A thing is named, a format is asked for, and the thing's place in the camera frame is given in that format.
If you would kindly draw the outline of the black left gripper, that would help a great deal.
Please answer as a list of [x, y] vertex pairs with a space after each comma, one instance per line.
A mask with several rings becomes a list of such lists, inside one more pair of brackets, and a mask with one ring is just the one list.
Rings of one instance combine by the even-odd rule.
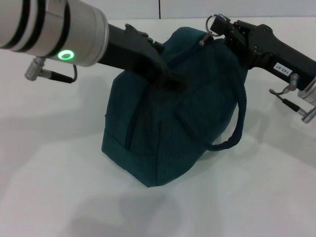
[[163, 44], [129, 24], [125, 29], [110, 24], [108, 45], [98, 63], [136, 73], [156, 89], [182, 92], [186, 84], [164, 62], [163, 50]]

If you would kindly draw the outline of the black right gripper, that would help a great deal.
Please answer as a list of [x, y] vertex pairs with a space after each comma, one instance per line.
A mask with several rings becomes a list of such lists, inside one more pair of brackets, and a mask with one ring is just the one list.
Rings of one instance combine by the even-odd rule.
[[230, 21], [216, 16], [210, 32], [213, 37], [225, 35], [227, 47], [245, 68], [262, 68], [287, 83], [292, 74], [298, 74], [299, 90], [304, 90], [316, 77], [316, 62], [280, 41], [269, 26]]

